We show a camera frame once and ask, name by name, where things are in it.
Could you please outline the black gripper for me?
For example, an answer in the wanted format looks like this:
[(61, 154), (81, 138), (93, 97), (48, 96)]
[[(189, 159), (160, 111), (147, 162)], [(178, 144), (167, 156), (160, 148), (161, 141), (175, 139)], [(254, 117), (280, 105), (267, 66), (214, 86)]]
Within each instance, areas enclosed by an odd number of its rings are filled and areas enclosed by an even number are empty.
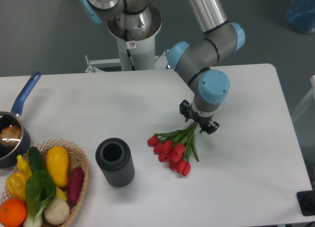
[(192, 107), (187, 100), (183, 100), (179, 105), (180, 114), (184, 116), (185, 122), (192, 119), (199, 123), (199, 133), (213, 134), (220, 127), (220, 124), (212, 120), (214, 111), (204, 112)]

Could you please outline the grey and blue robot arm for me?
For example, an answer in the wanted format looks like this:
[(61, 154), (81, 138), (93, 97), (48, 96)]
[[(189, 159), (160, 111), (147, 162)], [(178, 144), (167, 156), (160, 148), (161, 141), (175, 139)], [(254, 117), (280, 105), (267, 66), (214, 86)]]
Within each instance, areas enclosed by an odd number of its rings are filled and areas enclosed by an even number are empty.
[[(192, 90), (192, 102), (183, 101), (180, 113), (194, 120), (201, 132), (214, 133), (219, 124), (214, 112), (225, 100), (230, 82), (213, 69), (220, 60), (245, 43), (244, 30), (228, 21), (220, 0), (188, 0), (203, 39), (196, 44), (181, 41), (165, 53), (169, 66)], [(159, 11), (147, 0), (79, 0), (95, 24), (106, 23), (117, 41), (123, 71), (155, 67), (155, 36), (162, 24)]]

